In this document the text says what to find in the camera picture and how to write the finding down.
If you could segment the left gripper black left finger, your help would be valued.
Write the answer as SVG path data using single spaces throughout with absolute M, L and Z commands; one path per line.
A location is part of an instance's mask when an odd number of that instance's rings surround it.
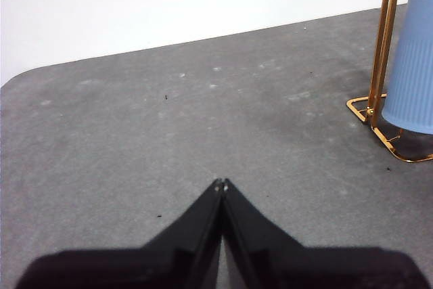
M 144 246 L 64 250 L 35 259 L 17 288 L 214 288 L 221 249 L 216 179 L 166 229 Z

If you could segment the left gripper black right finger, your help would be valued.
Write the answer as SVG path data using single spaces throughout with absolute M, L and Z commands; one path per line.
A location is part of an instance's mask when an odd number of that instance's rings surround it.
M 407 254 L 380 247 L 307 247 L 223 180 L 224 238 L 248 288 L 429 288 Z

